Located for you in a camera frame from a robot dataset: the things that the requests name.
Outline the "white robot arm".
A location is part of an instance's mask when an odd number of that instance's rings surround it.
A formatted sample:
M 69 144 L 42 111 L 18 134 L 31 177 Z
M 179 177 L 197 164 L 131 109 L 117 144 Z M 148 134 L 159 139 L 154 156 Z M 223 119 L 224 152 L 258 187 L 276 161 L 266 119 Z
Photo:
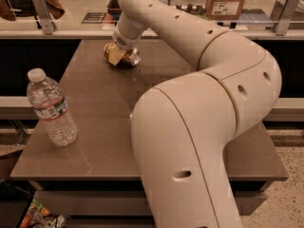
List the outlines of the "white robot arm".
M 166 0 L 118 3 L 118 47 L 133 48 L 152 29 L 194 69 L 147 90 L 132 113 L 132 146 L 157 228 L 243 228 L 223 150 L 276 104 L 276 59 Z

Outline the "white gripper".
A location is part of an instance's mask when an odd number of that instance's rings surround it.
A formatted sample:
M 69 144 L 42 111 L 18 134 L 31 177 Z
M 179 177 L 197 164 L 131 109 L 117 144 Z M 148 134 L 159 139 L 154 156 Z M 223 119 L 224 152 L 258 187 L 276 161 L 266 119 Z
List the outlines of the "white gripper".
M 126 50 L 132 49 L 139 42 L 141 35 L 123 35 L 117 28 L 115 28 L 112 38 L 114 43 L 119 47 L 114 45 L 109 49 L 108 62 L 115 66 L 122 60 L 126 54 Z

